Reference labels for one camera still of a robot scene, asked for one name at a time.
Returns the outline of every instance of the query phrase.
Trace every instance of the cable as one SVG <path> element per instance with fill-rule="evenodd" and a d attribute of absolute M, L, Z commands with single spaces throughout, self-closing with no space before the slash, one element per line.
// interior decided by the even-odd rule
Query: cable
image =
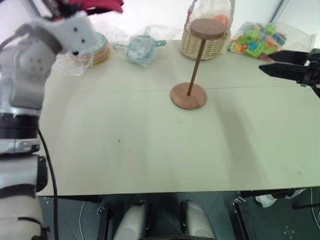
<path fill-rule="evenodd" d="M 85 204 L 86 204 L 86 201 L 82 204 L 80 215 L 79 215 L 79 228 L 80 228 L 80 233 L 81 233 L 82 240 L 85 240 L 84 232 L 82 231 L 82 226 L 81 226 L 81 217 L 82 217 L 82 212 L 84 210 Z"/>
<path fill-rule="evenodd" d="M 311 198 L 311 205 L 313 204 L 313 200 L 312 200 L 312 188 L 310 187 L 310 198 Z M 317 219 L 316 219 L 316 215 L 315 215 L 315 212 L 314 212 L 314 208 L 312 207 L 311 208 L 311 212 L 312 212 L 312 215 L 313 215 L 313 218 L 314 218 L 314 221 L 315 221 L 315 223 L 316 223 L 316 225 L 318 226 L 318 229 L 320 230 L 320 225 L 319 225 L 319 223 L 318 223 L 318 221 L 317 221 Z"/>
<path fill-rule="evenodd" d="M 54 172 L 54 167 L 52 166 L 49 150 L 46 144 L 46 141 L 44 139 L 44 136 L 42 135 L 40 129 L 38 128 L 38 134 L 40 136 L 45 155 L 46 160 L 49 165 L 51 178 L 52 178 L 52 186 L 53 186 L 53 227 L 54 227 L 54 238 L 55 240 L 59 240 L 59 227 L 58 227 L 58 191 L 57 191 L 57 183 L 56 183 L 56 177 Z"/>

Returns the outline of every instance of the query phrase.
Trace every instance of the wicker basket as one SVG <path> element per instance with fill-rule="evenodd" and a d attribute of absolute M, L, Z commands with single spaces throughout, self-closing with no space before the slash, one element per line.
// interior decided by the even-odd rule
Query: wicker basket
<path fill-rule="evenodd" d="M 201 60 L 209 60 L 218 56 L 224 47 L 226 38 L 227 33 L 217 39 L 207 40 Z M 184 28 L 181 41 L 181 52 L 191 59 L 197 59 L 201 41 L 201 39 L 193 36 L 186 28 Z"/>

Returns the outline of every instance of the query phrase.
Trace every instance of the floor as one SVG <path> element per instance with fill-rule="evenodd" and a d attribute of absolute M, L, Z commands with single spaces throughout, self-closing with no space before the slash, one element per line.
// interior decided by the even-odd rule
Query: floor
<path fill-rule="evenodd" d="M 131 204 L 146 200 L 149 203 L 150 225 L 148 236 L 181 235 L 179 204 L 181 200 L 193 199 L 200 203 L 207 213 L 219 240 L 237 240 L 228 214 L 234 192 L 180 192 L 150 194 L 104 195 L 101 206 L 113 208 L 109 239 L 120 223 L 123 214 Z M 313 189 L 313 202 L 320 201 L 320 187 Z M 310 209 L 292 210 L 293 204 L 310 203 L 310 189 L 294 199 L 279 199 L 272 207 L 262 208 L 253 198 L 247 198 L 247 207 L 258 240 L 318 240 L 320 231 Z M 40 197 L 44 222 L 53 230 L 53 199 Z M 59 235 L 62 240 L 82 240 L 79 215 L 83 201 L 59 199 Z M 83 207 L 81 226 L 85 240 L 97 238 L 100 204 L 86 202 Z M 317 215 L 319 208 L 314 208 Z"/>

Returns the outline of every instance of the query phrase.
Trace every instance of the white table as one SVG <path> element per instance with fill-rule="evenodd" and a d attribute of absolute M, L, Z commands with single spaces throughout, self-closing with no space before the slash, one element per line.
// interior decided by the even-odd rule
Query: white table
<path fill-rule="evenodd" d="M 40 128 L 59 195 L 235 191 L 320 185 L 320 101 L 227 53 L 200 64 L 204 107 L 170 100 L 194 60 L 173 41 L 147 68 L 110 58 L 81 77 L 53 72 Z M 40 195 L 52 195 L 49 179 Z"/>

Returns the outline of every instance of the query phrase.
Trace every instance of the stack of plates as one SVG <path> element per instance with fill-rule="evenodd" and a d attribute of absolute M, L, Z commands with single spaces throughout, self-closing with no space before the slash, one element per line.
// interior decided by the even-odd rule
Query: stack of plates
<path fill-rule="evenodd" d="M 95 47 L 80 51 L 77 56 L 72 57 L 73 60 L 80 64 L 87 65 L 91 61 L 93 61 L 93 64 L 100 63 L 108 57 L 109 47 L 107 38 L 100 32 L 96 32 L 95 36 L 97 39 Z"/>

